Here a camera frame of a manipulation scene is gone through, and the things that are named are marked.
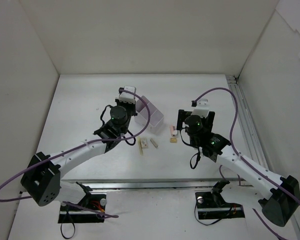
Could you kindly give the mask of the white three-compartment organizer box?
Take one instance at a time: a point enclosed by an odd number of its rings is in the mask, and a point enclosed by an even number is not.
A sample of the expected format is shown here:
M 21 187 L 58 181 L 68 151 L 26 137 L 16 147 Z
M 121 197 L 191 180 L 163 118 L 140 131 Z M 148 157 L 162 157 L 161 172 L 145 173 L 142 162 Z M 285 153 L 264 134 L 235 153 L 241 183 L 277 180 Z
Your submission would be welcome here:
M 159 129 L 164 124 L 164 115 L 163 113 L 154 105 L 152 104 L 144 95 L 141 96 L 143 101 L 146 103 L 146 105 L 149 108 L 150 112 L 150 122 L 147 126 L 147 129 L 152 134 L 157 134 L 159 132 Z M 134 117 L 134 121 L 139 124 L 140 126 L 145 126 L 148 121 L 148 111 L 145 106 L 145 104 L 138 99 L 135 103 L 135 109 L 137 115 Z

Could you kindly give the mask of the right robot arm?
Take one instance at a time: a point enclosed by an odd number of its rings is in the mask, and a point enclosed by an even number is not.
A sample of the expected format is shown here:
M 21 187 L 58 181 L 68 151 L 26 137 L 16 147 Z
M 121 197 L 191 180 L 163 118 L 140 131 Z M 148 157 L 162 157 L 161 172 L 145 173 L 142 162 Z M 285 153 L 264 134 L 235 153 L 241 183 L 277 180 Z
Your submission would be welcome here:
M 300 207 L 298 180 L 291 175 L 283 177 L 274 173 L 239 153 L 228 139 L 212 132 L 214 117 L 213 111 L 198 115 L 195 111 L 180 109 L 176 129 L 184 130 L 189 136 L 187 146 L 197 150 L 197 162 L 206 157 L 242 177 L 258 192 L 251 207 L 260 207 L 268 221 L 284 227 Z

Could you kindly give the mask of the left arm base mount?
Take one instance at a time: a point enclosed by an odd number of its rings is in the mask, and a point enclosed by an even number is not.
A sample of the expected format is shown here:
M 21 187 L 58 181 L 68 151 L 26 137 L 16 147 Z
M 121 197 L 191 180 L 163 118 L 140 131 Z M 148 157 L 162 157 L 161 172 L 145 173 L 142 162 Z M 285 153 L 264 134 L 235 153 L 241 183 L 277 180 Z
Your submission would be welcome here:
M 91 187 L 75 183 L 83 190 L 84 194 L 80 194 L 77 198 L 67 199 L 71 205 L 61 205 L 59 209 L 59 224 L 90 224 L 103 223 L 106 216 L 103 214 L 106 210 L 107 195 L 103 192 L 95 192 Z

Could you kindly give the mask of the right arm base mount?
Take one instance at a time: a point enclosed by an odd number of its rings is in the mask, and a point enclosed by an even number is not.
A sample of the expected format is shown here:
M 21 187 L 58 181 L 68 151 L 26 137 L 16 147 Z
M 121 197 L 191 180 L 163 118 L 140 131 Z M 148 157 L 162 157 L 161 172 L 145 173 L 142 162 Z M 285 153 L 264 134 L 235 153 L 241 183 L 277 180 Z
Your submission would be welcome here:
M 195 193 L 194 216 L 204 226 L 211 226 L 225 219 L 245 218 L 242 205 L 226 202 L 221 196 L 222 190 L 230 182 L 218 181 L 210 191 Z

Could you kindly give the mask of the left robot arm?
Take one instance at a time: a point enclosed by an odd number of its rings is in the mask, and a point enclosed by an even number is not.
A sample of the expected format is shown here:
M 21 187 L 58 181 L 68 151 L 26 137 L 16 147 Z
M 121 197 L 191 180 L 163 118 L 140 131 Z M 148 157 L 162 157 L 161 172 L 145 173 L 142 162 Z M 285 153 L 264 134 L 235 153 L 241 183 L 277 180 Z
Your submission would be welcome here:
M 136 116 L 136 101 L 128 102 L 116 99 L 116 105 L 110 108 L 110 120 L 93 133 L 93 139 L 85 140 L 83 146 L 60 157 L 48 161 L 49 155 L 36 153 L 29 166 L 32 169 L 23 174 L 21 185 L 40 206 L 53 201 L 72 203 L 77 209 L 84 210 L 92 199 L 92 189 L 79 182 L 62 181 L 66 173 L 82 163 L 108 153 L 128 134 L 131 118 Z

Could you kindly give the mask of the yellow highlighter pen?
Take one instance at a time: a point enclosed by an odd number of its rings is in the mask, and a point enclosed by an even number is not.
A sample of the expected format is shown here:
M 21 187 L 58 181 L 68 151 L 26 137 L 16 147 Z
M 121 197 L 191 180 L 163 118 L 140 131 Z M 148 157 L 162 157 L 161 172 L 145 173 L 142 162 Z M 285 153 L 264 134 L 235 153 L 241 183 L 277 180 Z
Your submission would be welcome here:
M 141 148 L 141 145 L 140 145 L 140 138 L 139 138 L 139 151 L 140 151 L 140 155 L 142 156 L 144 153 L 143 153 L 143 149 Z

